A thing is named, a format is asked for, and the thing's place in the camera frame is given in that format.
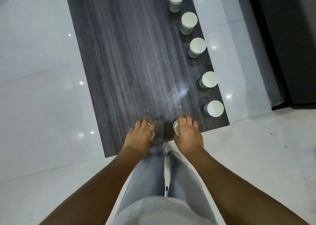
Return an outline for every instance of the hand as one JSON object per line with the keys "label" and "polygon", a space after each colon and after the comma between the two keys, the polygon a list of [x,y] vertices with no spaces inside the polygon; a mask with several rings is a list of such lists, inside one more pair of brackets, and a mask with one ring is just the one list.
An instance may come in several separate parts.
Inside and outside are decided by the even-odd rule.
{"label": "hand", "polygon": [[135,127],[131,127],[128,131],[123,149],[131,149],[143,158],[150,149],[151,138],[157,127],[157,121],[154,121],[152,125],[147,128],[148,119],[145,118],[143,122],[141,120],[136,121]]}
{"label": "hand", "polygon": [[203,137],[198,130],[198,122],[191,116],[186,116],[186,124],[183,117],[178,117],[179,136],[174,136],[174,141],[180,152],[187,157],[199,148],[204,148]]}

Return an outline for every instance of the person's left hand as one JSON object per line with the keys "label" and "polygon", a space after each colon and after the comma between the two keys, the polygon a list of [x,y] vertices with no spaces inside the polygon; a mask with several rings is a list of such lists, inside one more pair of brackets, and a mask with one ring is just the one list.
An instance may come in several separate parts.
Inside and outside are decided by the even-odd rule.
{"label": "person's left hand", "polygon": [[148,119],[145,118],[143,122],[141,120],[136,121],[135,127],[131,127],[128,131],[123,149],[131,149],[138,155],[144,157],[151,145],[151,138],[157,127],[157,121],[154,121],[152,125],[147,128]]}

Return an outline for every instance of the shirt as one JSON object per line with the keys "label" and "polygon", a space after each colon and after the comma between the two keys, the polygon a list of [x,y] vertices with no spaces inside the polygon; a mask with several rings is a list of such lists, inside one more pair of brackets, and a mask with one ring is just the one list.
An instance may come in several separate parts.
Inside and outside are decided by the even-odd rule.
{"label": "shirt", "polygon": [[214,225],[197,215],[184,201],[161,196],[141,199],[122,210],[111,225]]}

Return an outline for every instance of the person's left arm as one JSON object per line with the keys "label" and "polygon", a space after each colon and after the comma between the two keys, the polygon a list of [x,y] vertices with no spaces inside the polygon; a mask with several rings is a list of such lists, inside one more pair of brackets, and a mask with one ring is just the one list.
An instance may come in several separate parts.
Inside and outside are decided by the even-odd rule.
{"label": "person's left arm", "polygon": [[157,122],[149,129],[147,124],[147,119],[138,120],[129,130],[123,149],[116,158],[61,203],[40,225],[104,225],[128,176],[150,149]]}

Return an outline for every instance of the jeans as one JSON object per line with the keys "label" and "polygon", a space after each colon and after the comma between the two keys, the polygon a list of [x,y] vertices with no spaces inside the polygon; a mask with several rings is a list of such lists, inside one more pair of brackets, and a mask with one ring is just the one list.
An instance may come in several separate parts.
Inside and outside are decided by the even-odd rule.
{"label": "jeans", "polygon": [[[124,197],[116,214],[134,202],[148,196],[165,195],[165,149],[163,144],[152,147],[134,168]],[[175,152],[169,152],[170,185],[168,197],[185,201],[199,216],[217,224],[214,213],[204,194],[202,185],[187,163]]]}

